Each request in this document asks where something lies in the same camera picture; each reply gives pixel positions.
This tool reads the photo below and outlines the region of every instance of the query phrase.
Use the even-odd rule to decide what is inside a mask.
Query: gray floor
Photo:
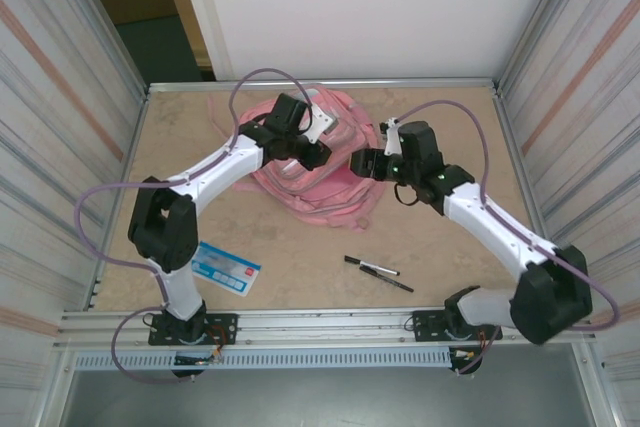
[[[76,374],[65,426],[588,427],[568,345],[496,346],[474,379],[446,369],[205,372],[146,386]]]

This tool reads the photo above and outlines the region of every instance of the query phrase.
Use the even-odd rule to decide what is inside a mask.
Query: pen
[[[379,265],[376,265],[376,264],[370,264],[369,262],[356,259],[355,257],[349,257],[348,255],[344,256],[344,261],[349,262],[350,264],[364,265],[366,267],[369,267],[370,269],[377,270],[378,272],[385,272],[391,275],[400,275],[400,272],[398,272],[397,270],[391,270],[391,269],[387,269],[386,267],[380,267]]]
[[[380,280],[388,282],[391,285],[395,285],[396,287],[400,287],[402,290],[406,290],[407,292],[413,292],[413,289],[411,287],[407,287],[406,285],[401,284],[400,282],[397,282],[397,281],[395,281],[393,279],[390,279],[389,277],[385,277],[380,272],[377,272],[377,271],[373,270],[372,268],[367,267],[366,265],[361,265],[360,266],[360,270],[363,271],[365,274],[373,275],[374,277],[377,277]]]

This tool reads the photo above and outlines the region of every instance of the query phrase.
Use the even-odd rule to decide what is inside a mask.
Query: wooden surface
[[[520,221],[527,216],[490,92],[485,88],[353,89],[376,122],[439,98],[462,102],[477,114],[491,155],[488,192]],[[275,91],[246,91],[237,110],[270,97]],[[185,170],[217,149],[224,140],[210,126],[206,98],[212,95],[216,116],[230,125],[228,92],[156,93],[151,98],[131,171],[131,180],[149,175],[165,178]],[[464,113],[449,106],[432,107],[414,116],[434,128],[445,161],[459,164],[477,179],[482,174],[480,140]],[[138,259],[126,237],[135,191],[125,194],[111,255]],[[489,288],[514,285],[507,271],[462,227],[431,207],[405,207],[389,184],[363,234],[342,228],[304,224],[266,194],[228,189],[199,219],[200,239],[262,265],[247,297],[198,279],[210,309],[357,308],[437,306],[449,295],[473,284]],[[415,293],[390,286],[345,264],[351,255],[401,271],[398,280]],[[108,266],[97,297],[98,310],[132,310],[160,302],[148,273]]]

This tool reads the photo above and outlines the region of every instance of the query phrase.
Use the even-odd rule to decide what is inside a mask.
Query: white arm segment
[[[310,143],[318,141],[320,135],[333,127],[335,119],[326,115],[317,105],[312,106],[313,121],[311,128],[303,135]],[[193,167],[184,172],[169,177],[168,180],[180,180],[188,178],[205,165],[217,159],[225,150],[229,149],[231,139],[213,154],[202,159]],[[194,179],[192,182],[172,187],[171,189],[180,195],[188,194],[196,204],[196,215],[200,216],[209,203],[224,190],[240,180],[245,175],[262,168],[263,149],[249,137],[240,135],[235,147],[225,159],[208,172]],[[184,267],[165,273],[152,259],[147,263],[158,273],[167,289],[169,306],[167,310],[171,315],[181,320],[187,320],[197,312],[202,305],[202,297],[196,288],[191,261]]]
[[[531,232],[491,199],[487,198],[487,204],[534,244],[550,252],[556,248],[555,244]],[[484,209],[480,202],[478,184],[466,183],[453,189],[453,194],[445,197],[444,215],[482,242],[516,280],[527,270],[527,264],[541,264],[547,260],[544,255],[533,251],[528,244],[509,232]]]
[[[400,135],[398,129],[400,124],[395,117],[391,117],[387,121],[387,143],[384,147],[384,155],[402,154],[402,147],[400,146]]]
[[[491,199],[487,198],[487,204],[534,244],[550,252],[556,248],[555,244],[531,232]],[[480,202],[478,184],[466,183],[453,189],[453,194],[445,197],[444,215],[478,239],[500,260],[516,281],[527,270],[527,264],[541,264],[547,260],[544,255],[531,250],[528,244],[509,232],[485,210]],[[458,308],[469,325],[514,327],[509,303],[513,294],[510,289],[476,289],[458,301]]]

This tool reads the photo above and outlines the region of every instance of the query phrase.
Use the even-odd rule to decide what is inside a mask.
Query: white wall
[[[538,0],[192,0],[218,79],[500,73]]]

